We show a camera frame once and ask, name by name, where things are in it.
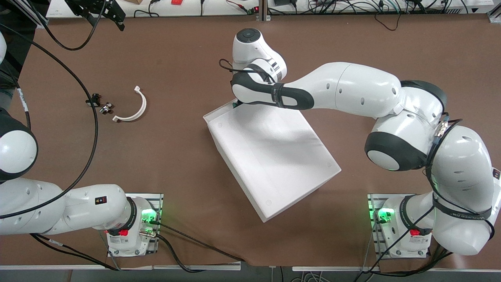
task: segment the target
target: brown table surface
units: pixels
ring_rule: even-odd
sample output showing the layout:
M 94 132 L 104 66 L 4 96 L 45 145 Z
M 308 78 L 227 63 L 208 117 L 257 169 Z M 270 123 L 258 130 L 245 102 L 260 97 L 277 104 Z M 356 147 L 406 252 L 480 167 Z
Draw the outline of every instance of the brown table surface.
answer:
M 381 16 L 388 25 L 396 17 Z M 90 30 L 84 20 L 51 20 L 67 46 L 79 45 Z M 501 26 L 486 15 L 402 16 L 396 32 L 372 16 L 127 19 L 124 32 L 108 20 L 78 52 L 58 47 L 44 30 L 35 41 L 65 62 L 91 93 L 128 116 L 140 106 L 133 89 L 148 100 L 132 123 L 99 115 L 94 161 L 78 187 L 115 183 L 126 192 L 164 193 L 162 222 L 244 258 L 252 265 L 360 266 L 370 233 L 367 193 L 430 191 L 420 171 L 388 172 L 372 164 L 364 143 L 374 120 L 334 110 L 304 116 L 339 163 L 342 172 L 310 196 L 262 223 L 219 155 L 202 116 L 233 99 L 230 74 L 219 68 L 231 59 L 233 37 L 258 28 L 289 68 L 285 82 L 327 62 L 365 64 L 400 79 L 435 83 L 448 94 L 451 118 L 482 136 L 493 166 L 501 166 Z M 21 74 L 40 152 L 27 178 L 65 188 L 83 168 L 93 138 L 91 109 L 73 78 L 51 58 L 31 48 Z M 11 114 L 24 120 L 15 99 Z M 231 262 L 211 250 L 167 235 L 185 264 Z M 52 236 L 105 259 L 96 230 Z M 56 253 L 28 235 L 0 237 L 0 264 L 86 264 Z M 172 265 L 167 248 L 157 254 L 119 259 L 122 267 Z M 452 255 L 440 267 L 501 269 L 501 235 L 477 256 Z M 368 264 L 375 261 L 373 247 Z M 420 261 L 384 262 L 410 269 Z

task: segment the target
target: black strap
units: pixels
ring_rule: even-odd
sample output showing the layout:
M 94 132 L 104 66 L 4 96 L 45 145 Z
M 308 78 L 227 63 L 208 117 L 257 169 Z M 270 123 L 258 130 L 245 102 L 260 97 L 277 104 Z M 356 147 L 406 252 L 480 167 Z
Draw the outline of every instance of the black strap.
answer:
M 136 216 L 137 216 L 137 207 L 136 207 L 136 203 L 134 203 L 134 201 L 132 201 L 132 199 L 130 197 L 127 197 L 127 201 L 129 202 L 130 204 L 130 216 L 129 216 L 129 220 L 127 220 L 127 222 L 120 228 L 117 228 L 117 229 L 109 229 L 108 230 L 108 233 L 112 236 L 118 236 L 118 232 L 121 231 L 121 230 L 129 230 L 132 225 L 134 224 L 134 222 L 136 221 Z
M 277 107 L 283 108 L 284 103 L 282 102 L 282 87 L 284 86 L 284 83 L 275 83 L 272 86 L 272 100 L 275 102 Z
M 490 212 L 492 210 L 492 207 L 490 207 L 489 209 L 476 214 L 469 212 L 455 211 L 439 203 L 438 199 L 435 197 L 433 197 L 433 206 L 446 215 L 467 220 L 487 220 L 490 217 Z
M 405 196 L 402 202 L 400 202 L 400 218 L 402 219 L 402 223 L 405 225 L 407 229 L 416 229 L 419 230 L 420 235 L 428 235 L 431 232 L 430 228 L 419 228 L 414 223 L 410 220 L 409 216 L 407 215 L 407 203 L 409 202 L 410 198 L 414 197 L 415 195 L 408 195 Z

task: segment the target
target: metal screw knob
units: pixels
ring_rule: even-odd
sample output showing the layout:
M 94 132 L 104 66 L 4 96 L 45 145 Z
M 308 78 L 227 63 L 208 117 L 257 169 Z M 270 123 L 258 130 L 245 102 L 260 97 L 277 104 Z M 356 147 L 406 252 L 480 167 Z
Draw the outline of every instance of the metal screw knob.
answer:
M 107 114 L 111 112 L 112 107 L 113 105 L 110 102 L 106 102 L 106 104 L 99 110 L 99 112 L 102 114 Z

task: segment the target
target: white c-shaped object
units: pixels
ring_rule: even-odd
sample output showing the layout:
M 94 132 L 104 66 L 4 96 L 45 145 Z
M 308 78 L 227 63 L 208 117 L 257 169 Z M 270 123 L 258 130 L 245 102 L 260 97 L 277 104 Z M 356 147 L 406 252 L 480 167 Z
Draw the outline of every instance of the white c-shaped object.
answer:
M 144 113 L 144 110 L 146 110 L 146 97 L 144 97 L 143 93 L 141 93 L 141 88 L 139 88 L 139 86 L 136 86 L 134 88 L 134 91 L 136 91 L 136 93 L 141 95 L 141 98 L 143 98 L 143 104 L 141 105 L 141 108 L 139 109 L 139 111 L 137 111 L 137 113 L 133 114 L 130 117 L 119 117 L 117 115 L 114 116 L 113 117 L 114 122 L 118 122 L 118 120 L 133 121 L 133 120 L 137 119 L 138 117 L 140 117 Z

